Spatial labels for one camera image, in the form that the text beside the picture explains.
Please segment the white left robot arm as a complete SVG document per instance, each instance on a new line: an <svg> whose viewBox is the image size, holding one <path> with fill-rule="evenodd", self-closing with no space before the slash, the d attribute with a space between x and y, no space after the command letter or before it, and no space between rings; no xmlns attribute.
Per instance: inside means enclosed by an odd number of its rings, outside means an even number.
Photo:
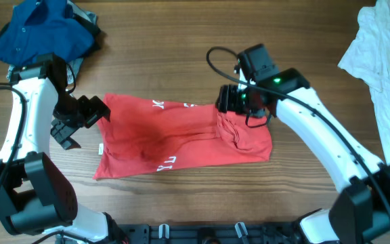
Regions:
<svg viewBox="0 0 390 244"><path fill-rule="evenodd" d="M82 243L119 243L124 232L109 214L82 206L72 184L52 162L49 143L77 143L72 134L107 117L99 99L74 98L65 64L41 62L16 68L0 90L13 107L0 150L0 222L11 235L52 236Z"/></svg>

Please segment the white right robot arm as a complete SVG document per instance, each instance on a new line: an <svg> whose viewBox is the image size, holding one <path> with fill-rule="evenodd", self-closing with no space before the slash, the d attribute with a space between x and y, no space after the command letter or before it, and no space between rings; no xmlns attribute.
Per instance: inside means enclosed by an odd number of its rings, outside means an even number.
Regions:
<svg viewBox="0 0 390 244"><path fill-rule="evenodd" d="M390 163L362 146L297 70L224 85L216 107L247 117L268 110L304 141L334 182L339 195L332 207L293 223L295 243L370 243L390 231Z"/></svg>

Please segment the red printed t-shirt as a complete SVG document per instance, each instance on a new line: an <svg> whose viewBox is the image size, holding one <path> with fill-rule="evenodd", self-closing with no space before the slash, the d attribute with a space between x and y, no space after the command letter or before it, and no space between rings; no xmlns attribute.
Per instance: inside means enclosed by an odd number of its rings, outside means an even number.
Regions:
<svg viewBox="0 0 390 244"><path fill-rule="evenodd" d="M104 148L94 179L268 161L273 144L266 119L245 118L214 105L106 94L109 119L100 119Z"/></svg>

